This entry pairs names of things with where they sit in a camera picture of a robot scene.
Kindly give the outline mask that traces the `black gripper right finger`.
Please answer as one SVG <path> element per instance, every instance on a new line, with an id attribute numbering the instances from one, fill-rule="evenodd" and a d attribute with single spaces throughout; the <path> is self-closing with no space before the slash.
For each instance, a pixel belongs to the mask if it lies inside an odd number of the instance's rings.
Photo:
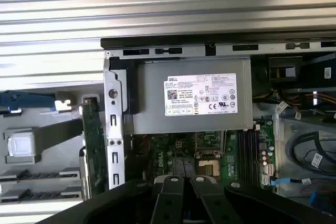
<path id="1" fill-rule="evenodd" d="M 195 195 L 187 205 L 206 223 L 335 223 L 335 217 L 247 183 L 220 185 L 196 174 L 190 162 L 184 163 L 184 174 Z"/>

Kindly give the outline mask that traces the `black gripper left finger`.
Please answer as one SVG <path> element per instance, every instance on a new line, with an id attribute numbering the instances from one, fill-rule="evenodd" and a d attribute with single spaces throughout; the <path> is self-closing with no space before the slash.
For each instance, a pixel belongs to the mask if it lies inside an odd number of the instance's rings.
<path id="1" fill-rule="evenodd" d="M 161 175 L 154 184 L 134 179 L 42 220 L 42 223 L 182 223 L 185 159 L 181 173 Z"/>

